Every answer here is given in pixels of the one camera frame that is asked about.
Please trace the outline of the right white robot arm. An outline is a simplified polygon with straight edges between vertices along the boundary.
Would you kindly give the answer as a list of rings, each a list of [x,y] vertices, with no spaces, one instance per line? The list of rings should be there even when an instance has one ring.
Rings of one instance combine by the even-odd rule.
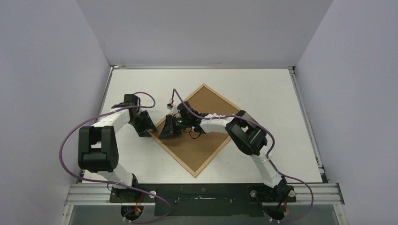
[[[262,183],[266,185],[266,197],[277,201],[284,195],[282,185],[286,185],[285,178],[272,166],[270,159],[260,152],[268,143],[267,133],[246,111],[240,110],[233,115],[199,113],[187,101],[179,105],[170,102],[167,108],[171,114],[165,117],[164,128],[158,135],[160,140],[177,137],[187,128],[199,134],[228,134],[237,148],[252,158]]]

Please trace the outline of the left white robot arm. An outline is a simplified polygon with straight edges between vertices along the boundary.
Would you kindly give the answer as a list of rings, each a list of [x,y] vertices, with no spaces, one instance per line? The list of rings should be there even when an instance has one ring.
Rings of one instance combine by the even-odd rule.
[[[139,137],[151,137],[156,127],[141,104],[139,93],[125,94],[123,101],[112,106],[91,126],[82,126],[78,132],[78,165],[111,182],[128,202],[140,196],[136,176],[119,163],[116,134],[124,125],[131,125]]]

